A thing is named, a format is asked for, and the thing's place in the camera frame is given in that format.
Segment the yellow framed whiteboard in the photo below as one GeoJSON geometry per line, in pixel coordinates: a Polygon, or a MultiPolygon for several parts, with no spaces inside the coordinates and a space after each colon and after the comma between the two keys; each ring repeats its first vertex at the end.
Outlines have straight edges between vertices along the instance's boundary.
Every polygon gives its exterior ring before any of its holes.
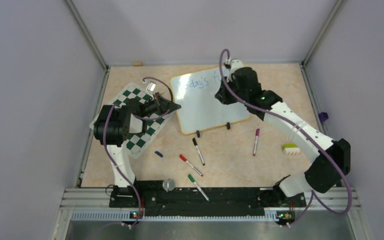
{"type": "Polygon", "coordinates": [[[247,120],[251,114],[240,103],[224,105],[215,98],[221,86],[216,67],[190,72],[170,79],[180,131],[184,135],[247,120]]]}

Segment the blue marker cap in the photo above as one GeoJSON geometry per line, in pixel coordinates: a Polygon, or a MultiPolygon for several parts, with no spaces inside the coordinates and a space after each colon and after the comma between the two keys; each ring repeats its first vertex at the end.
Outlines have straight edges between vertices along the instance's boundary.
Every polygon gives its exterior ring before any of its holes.
{"type": "Polygon", "coordinates": [[[159,152],[159,151],[155,151],[155,154],[158,155],[161,158],[163,157],[163,154],[161,152],[159,152]]]}

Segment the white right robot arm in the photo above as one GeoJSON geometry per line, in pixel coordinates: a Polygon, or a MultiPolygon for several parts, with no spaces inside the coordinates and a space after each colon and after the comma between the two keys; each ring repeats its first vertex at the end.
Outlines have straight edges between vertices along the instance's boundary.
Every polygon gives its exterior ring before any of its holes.
{"type": "Polygon", "coordinates": [[[314,191],[324,194],[339,181],[345,181],[351,170],[351,145],[341,138],[335,140],[309,125],[272,90],[264,90],[258,75],[238,59],[220,62],[222,75],[215,98],[223,105],[243,104],[247,111],[277,128],[303,151],[310,166],[289,175],[275,185],[273,200],[287,206],[295,195],[314,191]]]}

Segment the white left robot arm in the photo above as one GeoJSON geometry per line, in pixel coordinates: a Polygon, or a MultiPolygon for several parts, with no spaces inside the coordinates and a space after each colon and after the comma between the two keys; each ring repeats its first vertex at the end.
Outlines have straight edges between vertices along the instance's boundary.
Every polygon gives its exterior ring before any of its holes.
{"type": "Polygon", "coordinates": [[[128,188],[136,180],[130,158],[138,158],[156,137],[171,113],[181,105],[160,93],[153,96],[122,94],[103,105],[91,124],[93,135],[110,155],[114,186],[128,188]]]}

